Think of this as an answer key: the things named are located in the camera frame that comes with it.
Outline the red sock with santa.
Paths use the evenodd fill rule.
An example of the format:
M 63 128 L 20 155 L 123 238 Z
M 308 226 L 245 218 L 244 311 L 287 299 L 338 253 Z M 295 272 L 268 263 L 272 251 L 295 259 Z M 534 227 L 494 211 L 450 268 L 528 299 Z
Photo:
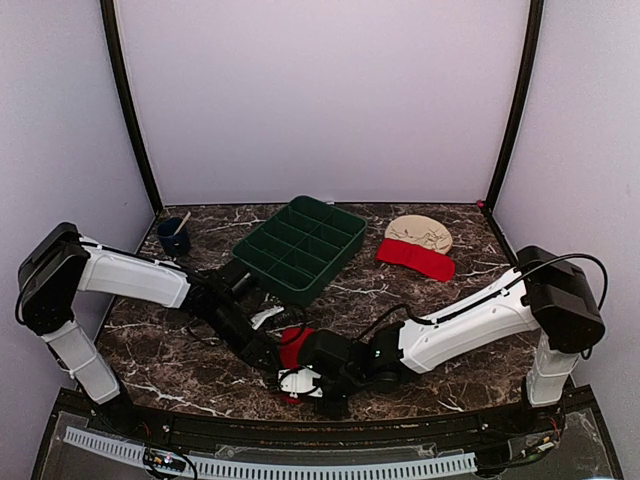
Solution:
M 294 369 L 300 366 L 299 352 L 307 338 L 316 332 L 309 327 L 286 328 L 279 342 L 279 356 L 284 369 Z

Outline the red sock plain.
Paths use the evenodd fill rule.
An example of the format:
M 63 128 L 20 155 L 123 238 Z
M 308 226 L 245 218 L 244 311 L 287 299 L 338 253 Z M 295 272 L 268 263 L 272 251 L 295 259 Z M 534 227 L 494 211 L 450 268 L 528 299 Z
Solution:
M 385 238 L 376 259 L 381 262 L 407 267 L 440 282 L 450 281 L 455 274 L 454 261 L 441 253 L 420 245 Z

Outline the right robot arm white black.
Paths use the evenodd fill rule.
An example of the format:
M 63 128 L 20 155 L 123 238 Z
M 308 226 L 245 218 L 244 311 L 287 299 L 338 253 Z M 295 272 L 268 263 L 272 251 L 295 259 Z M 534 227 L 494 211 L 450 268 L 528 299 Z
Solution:
M 340 402 L 362 391 L 389 393 L 437 366 L 501 338 L 538 330 L 524 401 L 510 413 L 521 434 L 534 432 L 558 404 L 567 378 L 605 334 L 604 294 L 594 295 L 577 260 L 602 268 L 584 253 L 556 256 L 527 246 L 517 263 L 489 286 L 424 317 L 413 313 L 386 326 L 376 320 L 349 339 L 327 329 L 305 336 L 295 364 L 278 373 L 292 398 Z

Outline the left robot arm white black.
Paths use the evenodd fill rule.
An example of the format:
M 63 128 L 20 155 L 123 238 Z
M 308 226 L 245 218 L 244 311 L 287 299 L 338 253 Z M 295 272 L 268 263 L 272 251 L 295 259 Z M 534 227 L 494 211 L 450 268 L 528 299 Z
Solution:
M 63 222 L 21 263 L 14 315 L 48 345 L 88 397 L 103 405 L 103 421 L 120 436 L 131 436 L 141 427 L 140 412 L 124 400 L 125 387 L 76 321 L 76 294 L 106 293 L 186 312 L 206 322 L 245 364 L 275 372 L 281 367 L 276 341 L 256 330 L 239 305 L 247 275 L 237 261 L 195 271 L 145 259 L 84 237 Z

